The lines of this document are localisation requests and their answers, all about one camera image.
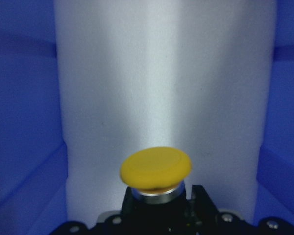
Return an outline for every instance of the yellow cap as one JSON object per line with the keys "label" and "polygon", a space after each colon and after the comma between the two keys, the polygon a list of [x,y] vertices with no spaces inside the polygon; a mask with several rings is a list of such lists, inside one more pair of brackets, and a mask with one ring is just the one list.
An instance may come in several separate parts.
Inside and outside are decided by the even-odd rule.
{"label": "yellow cap", "polygon": [[120,169],[121,179],[132,188],[150,191],[175,187],[191,172],[189,156],[176,148],[156,147],[128,157]]}

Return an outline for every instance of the blue plastic container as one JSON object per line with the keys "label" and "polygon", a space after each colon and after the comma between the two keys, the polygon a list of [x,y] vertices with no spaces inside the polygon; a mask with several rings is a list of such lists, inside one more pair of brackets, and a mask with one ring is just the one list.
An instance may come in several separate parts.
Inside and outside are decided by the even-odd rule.
{"label": "blue plastic container", "polygon": [[[294,224],[294,0],[278,0],[255,223]],[[66,221],[52,0],[0,1],[0,235],[46,235]]]}

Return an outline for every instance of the black mechanical part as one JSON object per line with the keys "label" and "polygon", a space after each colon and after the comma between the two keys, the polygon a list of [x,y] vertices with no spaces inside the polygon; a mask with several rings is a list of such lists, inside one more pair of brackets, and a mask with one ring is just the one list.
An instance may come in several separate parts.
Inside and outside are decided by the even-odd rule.
{"label": "black mechanical part", "polygon": [[257,227],[232,213],[220,213],[202,185],[192,186],[174,200],[158,205],[138,201],[126,189],[120,214],[110,216],[93,228],[67,222],[50,235],[294,235],[294,226],[276,217],[265,218]]}

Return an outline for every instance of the metal ring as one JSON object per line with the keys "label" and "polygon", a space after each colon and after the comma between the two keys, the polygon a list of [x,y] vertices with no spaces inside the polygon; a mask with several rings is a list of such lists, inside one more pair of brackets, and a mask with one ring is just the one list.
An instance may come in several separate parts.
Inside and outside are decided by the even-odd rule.
{"label": "metal ring", "polygon": [[154,205],[170,202],[180,196],[184,190],[185,184],[182,181],[177,187],[162,193],[144,193],[132,188],[132,195],[141,202]]}

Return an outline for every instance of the white surface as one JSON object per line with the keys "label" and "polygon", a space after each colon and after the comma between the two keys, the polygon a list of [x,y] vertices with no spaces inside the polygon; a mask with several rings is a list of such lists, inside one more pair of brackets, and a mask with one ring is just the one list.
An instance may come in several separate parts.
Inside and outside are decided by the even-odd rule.
{"label": "white surface", "polygon": [[119,210],[119,167],[172,146],[186,179],[251,222],[275,26],[273,0],[56,0],[69,220]]}

